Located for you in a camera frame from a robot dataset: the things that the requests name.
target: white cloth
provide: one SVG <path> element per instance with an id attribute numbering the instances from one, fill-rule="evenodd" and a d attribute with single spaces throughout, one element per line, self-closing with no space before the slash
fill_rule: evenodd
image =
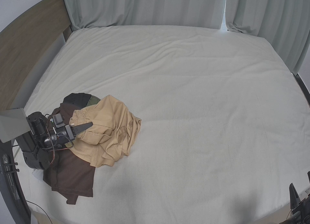
<path id="1" fill-rule="evenodd" d="M 264 39 L 207 28 L 73 32 L 26 105 L 69 93 L 122 100 L 143 120 L 129 157 L 96 168 L 94 197 L 66 205 L 17 155 L 26 199 L 65 223 L 241 223 L 309 186 L 310 108 Z"/>

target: gray curtain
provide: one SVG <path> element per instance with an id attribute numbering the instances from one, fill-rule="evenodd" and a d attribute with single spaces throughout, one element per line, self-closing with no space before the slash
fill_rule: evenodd
<path id="1" fill-rule="evenodd" d="M 264 37 L 297 74 L 309 46 L 310 0 L 226 0 L 229 31 Z"/>
<path id="2" fill-rule="evenodd" d="M 64 0 L 73 29 L 183 25 L 220 29 L 225 0 Z"/>

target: mattress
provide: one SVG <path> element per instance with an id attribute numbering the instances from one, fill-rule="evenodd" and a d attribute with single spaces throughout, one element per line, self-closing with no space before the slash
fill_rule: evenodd
<path id="1" fill-rule="evenodd" d="M 94 197 L 66 200 L 25 165 L 25 198 L 64 223 L 241 223 L 309 187 L 310 108 L 260 37 L 184 26 L 80 29 L 26 114 L 70 93 L 111 94 L 142 119 L 128 157 L 96 168 Z"/>

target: wooden headboard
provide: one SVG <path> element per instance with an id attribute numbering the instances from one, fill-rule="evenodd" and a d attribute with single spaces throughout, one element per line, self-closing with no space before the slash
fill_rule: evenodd
<path id="1" fill-rule="evenodd" d="M 45 51 L 72 33 L 64 0 L 42 0 L 0 33 L 0 111 L 9 109 L 29 72 Z"/>

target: khaki fabric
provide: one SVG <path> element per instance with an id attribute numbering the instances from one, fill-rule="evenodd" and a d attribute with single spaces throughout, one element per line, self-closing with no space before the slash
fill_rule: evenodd
<path id="1" fill-rule="evenodd" d="M 141 127 L 141 119 L 111 95 L 96 105 L 75 110 L 69 124 L 87 122 L 93 122 L 93 126 L 76 136 L 71 151 L 95 167 L 113 166 L 115 161 L 128 156 Z"/>

